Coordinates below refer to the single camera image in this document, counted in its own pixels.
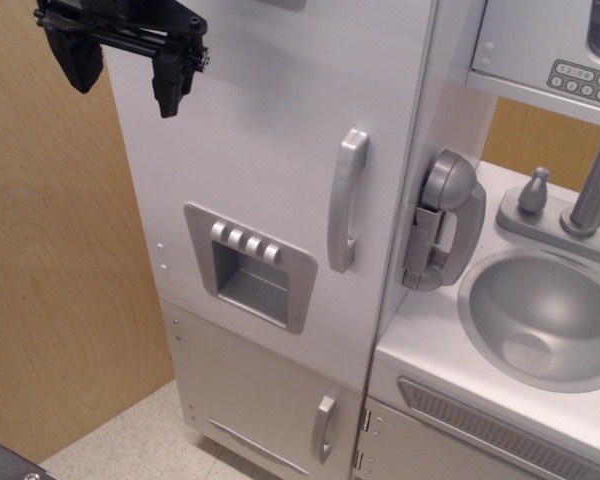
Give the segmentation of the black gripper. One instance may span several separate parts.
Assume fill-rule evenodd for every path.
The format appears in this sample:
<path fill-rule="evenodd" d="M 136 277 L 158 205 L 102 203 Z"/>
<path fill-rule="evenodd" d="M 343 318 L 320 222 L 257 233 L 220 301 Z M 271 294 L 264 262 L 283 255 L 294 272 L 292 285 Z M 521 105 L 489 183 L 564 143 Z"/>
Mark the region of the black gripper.
<path fill-rule="evenodd" d="M 193 65 L 208 63 L 207 21 L 178 1 L 39 1 L 34 10 L 72 87 L 88 93 L 104 67 L 103 45 L 152 58 L 162 118 L 177 115 Z"/>

